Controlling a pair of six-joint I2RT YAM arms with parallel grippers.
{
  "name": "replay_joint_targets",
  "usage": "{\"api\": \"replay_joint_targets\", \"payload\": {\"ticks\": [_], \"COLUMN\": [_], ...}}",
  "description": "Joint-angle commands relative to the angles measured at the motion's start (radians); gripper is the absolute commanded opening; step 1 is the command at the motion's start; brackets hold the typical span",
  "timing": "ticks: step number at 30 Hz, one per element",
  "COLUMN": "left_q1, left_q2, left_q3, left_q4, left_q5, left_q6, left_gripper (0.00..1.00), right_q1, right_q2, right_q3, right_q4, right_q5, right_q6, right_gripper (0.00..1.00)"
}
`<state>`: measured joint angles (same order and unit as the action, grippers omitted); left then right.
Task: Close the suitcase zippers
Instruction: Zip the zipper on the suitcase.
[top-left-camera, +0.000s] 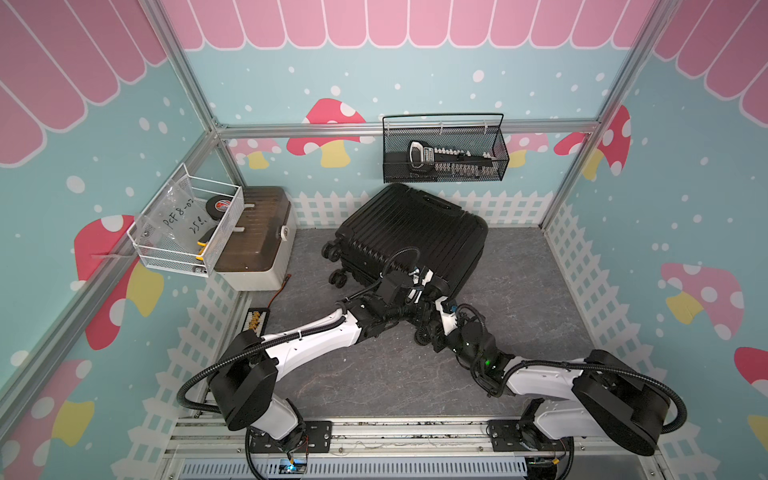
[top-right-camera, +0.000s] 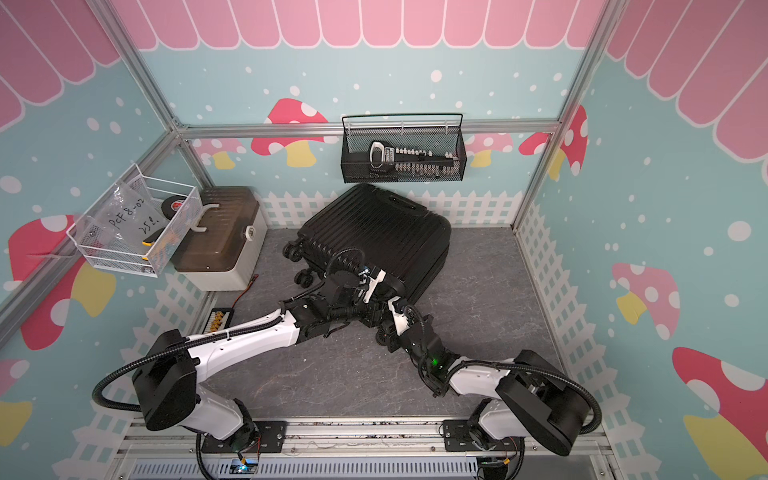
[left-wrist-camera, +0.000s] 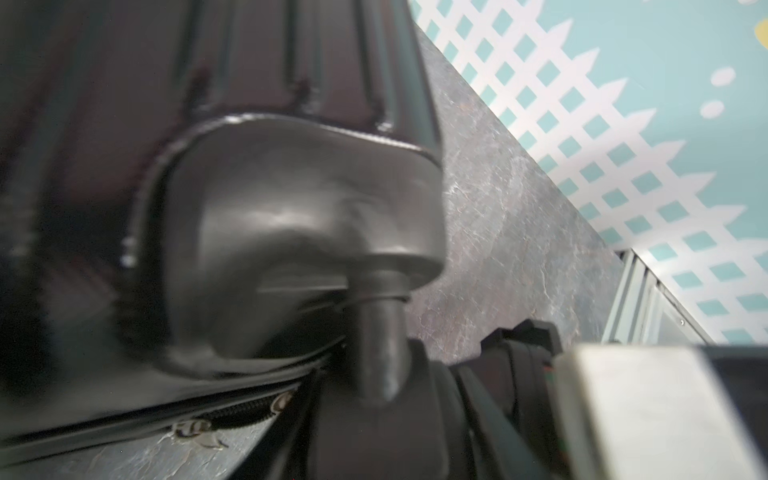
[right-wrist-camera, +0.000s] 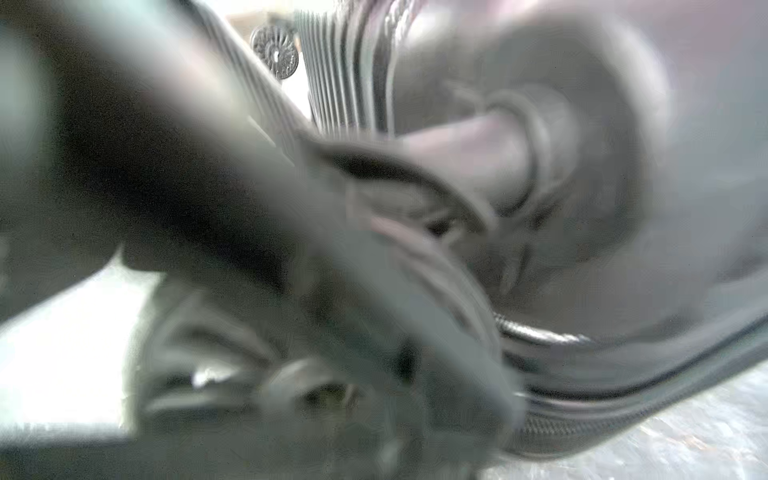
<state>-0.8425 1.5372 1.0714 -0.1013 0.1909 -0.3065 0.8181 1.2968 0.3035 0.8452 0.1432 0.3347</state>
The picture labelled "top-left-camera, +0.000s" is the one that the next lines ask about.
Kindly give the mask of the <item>black hard-shell suitcase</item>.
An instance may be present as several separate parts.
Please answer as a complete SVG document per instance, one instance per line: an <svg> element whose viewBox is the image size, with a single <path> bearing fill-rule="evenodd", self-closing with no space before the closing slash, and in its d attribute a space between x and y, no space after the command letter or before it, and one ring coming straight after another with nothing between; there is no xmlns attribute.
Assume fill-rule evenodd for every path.
<svg viewBox="0 0 768 480"><path fill-rule="evenodd" d="M341 267L329 283L351 275L367 287L383 268L431 273L425 294L450 308L483 253L488 224L480 216L426 191L390 184L346 219L321 255Z"/></svg>

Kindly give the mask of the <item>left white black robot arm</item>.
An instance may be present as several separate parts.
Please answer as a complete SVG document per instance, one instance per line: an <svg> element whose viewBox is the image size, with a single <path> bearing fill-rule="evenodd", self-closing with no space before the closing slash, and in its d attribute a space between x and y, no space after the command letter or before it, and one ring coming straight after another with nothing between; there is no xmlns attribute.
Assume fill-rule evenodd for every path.
<svg viewBox="0 0 768 480"><path fill-rule="evenodd" d="M290 400L275 395L276 384L300 366L402 321L429 320L443 297L447 285L431 269L393 264L388 259L373 284L337 301L317 321L266 336L239 333L216 363L182 384L177 403L221 415L231 431L263 434L286 454L300 449L309 440L306 423Z"/></svg>

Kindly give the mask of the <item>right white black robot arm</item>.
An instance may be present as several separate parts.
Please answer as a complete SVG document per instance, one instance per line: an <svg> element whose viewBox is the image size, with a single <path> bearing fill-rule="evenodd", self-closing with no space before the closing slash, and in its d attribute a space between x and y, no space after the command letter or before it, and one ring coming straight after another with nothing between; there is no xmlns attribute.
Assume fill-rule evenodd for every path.
<svg viewBox="0 0 768 480"><path fill-rule="evenodd" d="M484 316L469 304L415 309L415 339L451 351L489 397L528 396L521 435L531 443L567 437L606 437L640 456L688 419L682 397L605 350L570 361L526 359L501 351Z"/></svg>

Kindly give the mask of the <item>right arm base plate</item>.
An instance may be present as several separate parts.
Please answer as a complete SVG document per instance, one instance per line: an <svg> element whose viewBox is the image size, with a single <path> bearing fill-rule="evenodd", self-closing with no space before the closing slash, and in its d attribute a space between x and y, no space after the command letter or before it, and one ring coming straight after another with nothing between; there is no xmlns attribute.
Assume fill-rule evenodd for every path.
<svg viewBox="0 0 768 480"><path fill-rule="evenodd" d="M564 454L567 447L563 440L544 435L532 422L499 419L489 420L486 428L495 452L555 453Z"/></svg>

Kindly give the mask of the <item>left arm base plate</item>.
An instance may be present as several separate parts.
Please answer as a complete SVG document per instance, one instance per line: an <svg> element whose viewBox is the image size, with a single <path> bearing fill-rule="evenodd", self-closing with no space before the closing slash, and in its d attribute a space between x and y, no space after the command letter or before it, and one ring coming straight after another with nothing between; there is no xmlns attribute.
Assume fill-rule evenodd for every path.
<svg viewBox="0 0 768 480"><path fill-rule="evenodd" d="M331 421L305 421L304 429L293 432L287 440L277 441L265 432L257 431L251 437L253 454L292 455L329 453L333 423Z"/></svg>

